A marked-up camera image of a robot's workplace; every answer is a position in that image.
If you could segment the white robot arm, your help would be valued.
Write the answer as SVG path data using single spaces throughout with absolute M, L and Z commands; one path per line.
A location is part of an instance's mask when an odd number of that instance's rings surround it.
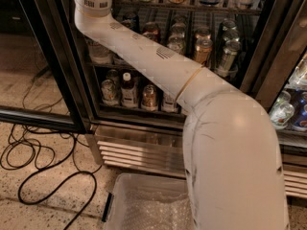
M 112 0 L 74 0 L 78 30 L 187 112 L 184 168 L 195 230 L 290 230 L 281 153 L 264 108 L 201 64 L 124 27 Z

